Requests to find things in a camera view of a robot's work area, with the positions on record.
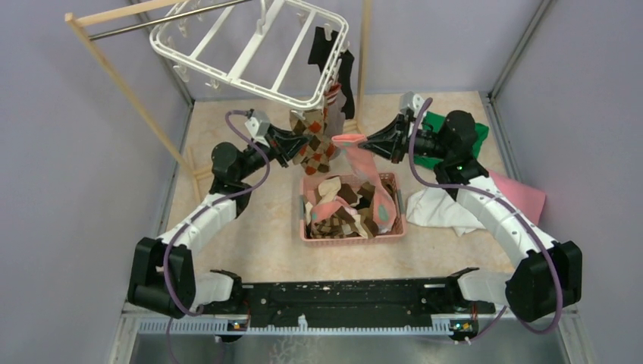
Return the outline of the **pink sock with teal spots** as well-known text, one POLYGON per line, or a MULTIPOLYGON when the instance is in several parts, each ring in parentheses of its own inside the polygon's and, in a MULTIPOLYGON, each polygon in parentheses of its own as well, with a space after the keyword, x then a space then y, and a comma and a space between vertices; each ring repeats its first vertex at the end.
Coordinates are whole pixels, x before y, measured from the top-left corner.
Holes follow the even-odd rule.
POLYGON ((353 175, 375 188, 372 197, 373 221, 378 226, 379 233, 390 232, 397 217, 397 209, 381 182, 373 153, 359 147, 367 141, 367 137, 360 133, 345 133, 333 136, 331 141, 345 154, 353 175))

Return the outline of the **white plastic clip hanger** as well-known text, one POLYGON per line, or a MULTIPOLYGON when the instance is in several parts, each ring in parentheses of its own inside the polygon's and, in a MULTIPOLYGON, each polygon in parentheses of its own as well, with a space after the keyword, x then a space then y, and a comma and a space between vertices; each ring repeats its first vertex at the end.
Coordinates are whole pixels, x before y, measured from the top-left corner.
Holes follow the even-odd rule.
POLYGON ((322 106, 337 80, 350 26, 345 17, 305 1, 232 1, 197 14, 200 1, 168 12, 149 42, 189 83, 229 86, 308 110, 322 106))

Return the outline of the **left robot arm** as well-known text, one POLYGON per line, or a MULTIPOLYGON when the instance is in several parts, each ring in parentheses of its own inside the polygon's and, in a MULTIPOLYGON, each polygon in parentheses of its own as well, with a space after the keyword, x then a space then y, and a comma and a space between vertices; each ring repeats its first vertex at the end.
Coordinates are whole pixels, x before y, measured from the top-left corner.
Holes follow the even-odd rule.
POLYGON ((310 140, 269 125, 259 139, 248 139, 244 150, 230 142, 216 145, 209 194, 174 228, 136 244, 128 302, 173 319, 204 313, 210 305, 229 314, 238 311, 243 304, 240 278, 228 271, 196 275, 193 259, 248 206, 257 187, 244 179, 259 169, 268 173, 273 160, 286 167, 310 140))

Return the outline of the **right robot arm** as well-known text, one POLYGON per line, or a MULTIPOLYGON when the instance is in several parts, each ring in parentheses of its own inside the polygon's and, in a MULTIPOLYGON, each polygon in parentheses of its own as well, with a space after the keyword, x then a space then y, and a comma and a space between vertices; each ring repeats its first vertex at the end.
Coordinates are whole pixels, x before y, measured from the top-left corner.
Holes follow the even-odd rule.
POLYGON ((563 309, 582 296, 582 251, 572 241, 561 243, 530 222, 500 192, 472 153, 475 121, 466 111, 450 112, 438 130, 420 129, 411 111, 402 111, 383 130, 368 136, 359 148, 393 163, 404 157, 439 158, 434 187, 483 225, 513 264, 512 274, 467 268, 451 275, 444 292, 447 307, 465 312, 475 302, 505 306, 530 331, 532 323, 552 315, 551 331, 563 309))

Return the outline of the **green shirt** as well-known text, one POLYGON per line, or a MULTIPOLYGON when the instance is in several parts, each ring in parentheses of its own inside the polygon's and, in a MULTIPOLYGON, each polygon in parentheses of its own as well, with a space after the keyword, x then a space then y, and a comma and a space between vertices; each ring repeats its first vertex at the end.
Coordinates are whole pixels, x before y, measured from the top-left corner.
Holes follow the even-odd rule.
POLYGON ((453 110, 447 115, 428 111, 416 134, 413 161, 420 167, 433 170, 445 158, 452 159, 464 155, 478 158, 489 130, 488 126, 476 122, 467 111, 453 110), (420 154, 420 136, 423 131, 434 131, 437 134, 437 145, 441 148, 437 154, 420 154))

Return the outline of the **white cloth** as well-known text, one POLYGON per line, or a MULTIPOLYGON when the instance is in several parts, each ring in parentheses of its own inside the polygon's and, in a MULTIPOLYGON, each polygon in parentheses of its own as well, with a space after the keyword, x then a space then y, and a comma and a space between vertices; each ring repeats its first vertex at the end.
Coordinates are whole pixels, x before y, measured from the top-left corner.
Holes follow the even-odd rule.
POLYGON ((437 188, 426 188, 408 198, 406 220, 425 228, 450 228, 458 237, 485 229, 471 212, 437 188))

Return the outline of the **black hanging sock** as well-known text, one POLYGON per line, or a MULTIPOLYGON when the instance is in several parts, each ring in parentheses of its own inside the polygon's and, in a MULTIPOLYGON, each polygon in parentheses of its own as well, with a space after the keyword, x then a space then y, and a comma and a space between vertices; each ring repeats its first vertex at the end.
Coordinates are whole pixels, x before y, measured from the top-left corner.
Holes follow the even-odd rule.
POLYGON ((323 27, 316 27, 307 63, 317 65, 319 71, 322 72, 336 38, 337 31, 332 30, 331 39, 327 40, 325 29, 323 27))
POLYGON ((351 74, 355 57, 349 50, 346 50, 341 53, 340 60, 341 63, 337 72, 337 81, 340 84, 341 92, 346 98, 341 111, 345 114, 346 119, 354 119, 356 106, 351 84, 351 74))

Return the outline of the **pink cloth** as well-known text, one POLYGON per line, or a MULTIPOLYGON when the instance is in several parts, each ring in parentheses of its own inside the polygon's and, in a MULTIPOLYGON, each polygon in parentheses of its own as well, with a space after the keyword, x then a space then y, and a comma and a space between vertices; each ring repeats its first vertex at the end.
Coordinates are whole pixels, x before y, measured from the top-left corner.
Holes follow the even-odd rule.
POLYGON ((505 195, 515 207, 520 209, 528 220, 538 225, 544 209, 546 193, 521 184, 495 171, 489 171, 489 175, 498 190, 505 195))

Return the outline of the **wooden clothes rack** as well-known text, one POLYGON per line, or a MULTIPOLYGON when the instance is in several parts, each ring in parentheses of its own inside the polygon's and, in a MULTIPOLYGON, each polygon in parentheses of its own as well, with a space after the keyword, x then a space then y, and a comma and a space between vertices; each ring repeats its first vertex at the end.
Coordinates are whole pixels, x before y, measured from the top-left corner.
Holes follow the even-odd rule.
POLYGON ((215 35, 224 26, 233 10, 239 7, 240 4, 241 3, 239 1, 226 1, 219 3, 213 2, 208 6, 202 6, 198 1, 144 1, 83 17, 76 17, 71 12, 66 13, 64 16, 65 23, 74 31, 78 39, 88 49, 89 53, 114 81, 116 86, 134 107, 139 116, 146 122, 150 130, 170 152, 174 160, 192 175, 194 181, 198 181, 203 172, 195 170, 194 167, 181 155, 177 147, 169 140, 166 133, 161 129, 158 122, 149 113, 140 99, 135 95, 124 78, 118 73, 114 65, 108 60, 104 52, 95 44, 95 42, 100 39, 133 32, 134 30, 149 28, 149 41, 151 47, 157 54, 165 57, 169 61, 173 61, 174 65, 178 67, 180 75, 184 75, 187 70, 196 71, 207 76, 211 80, 210 86, 212 88, 217 88, 219 84, 223 83, 253 94, 254 96, 285 105, 292 109, 308 110, 311 108, 321 107, 324 103, 324 94, 337 79, 341 53, 346 51, 347 46, 349 45, 347 34, 350 26, 347 20, 333 11, 329 11, 328 9, 317 5, 309 4, 305 1, 273 1, 271 3, 260 1, 260 15, 256 21, 256 25, 254 26, 254 32, 235 63, 232 65, 231 69, 229 71, 223 71, 200 61, 199 56, 202 54, 202 51, 214 40, 215 35), (266 87, 252 83, 243 78, 243 74, 257 50, 267 38, 271 28, 273 27, 274 21, 286 6, 302 11, 303 20, 300 25, 300 31, 295 38, 278 75, 274 79, 273 84, 270 87, 266 87), (108 30, 94 35, 89 35, 86 31, 87 27, 90 26, 108 23, 124 17, 137 16, 148 11, 161 8, 167 8, 168 12, 164 17, 155 20, 143 21, 139 24, 115 30, 108 30), (169 44, 162 42, 161 37, 168 23, 178 22, 180 24, 180 28, 183 30, 185 28, 185 18, 192 16, 200 17, 202 14, 210 11, 220 11, 221 14, 191 53, 185 54, 183 52, 179 52, 169 44), (290 66, 293 63, 295 55, 300 50, 303 40, 309 32, 309 28, 312 26, 312 23, 316 18, 325 20, 323 28, 325 29, 327 40, 331 39, 332 30, 337 31, 337 38, 335 39, 324 70, 321 72, 321 75, 315 84, 312 95, 308 99, 298 99, 281 92, 280 88, 288 71, 290 70, 290 66))

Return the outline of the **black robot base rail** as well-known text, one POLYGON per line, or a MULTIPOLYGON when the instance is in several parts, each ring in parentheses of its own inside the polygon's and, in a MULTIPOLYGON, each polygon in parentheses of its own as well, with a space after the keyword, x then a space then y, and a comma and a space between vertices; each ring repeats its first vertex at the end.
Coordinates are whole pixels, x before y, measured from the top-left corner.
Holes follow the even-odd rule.
POLYGON ((467 301, 456 275, 356 281, 246 283, 204 307, 224 338, 255 335, 478 335, 492 303, 467 301))

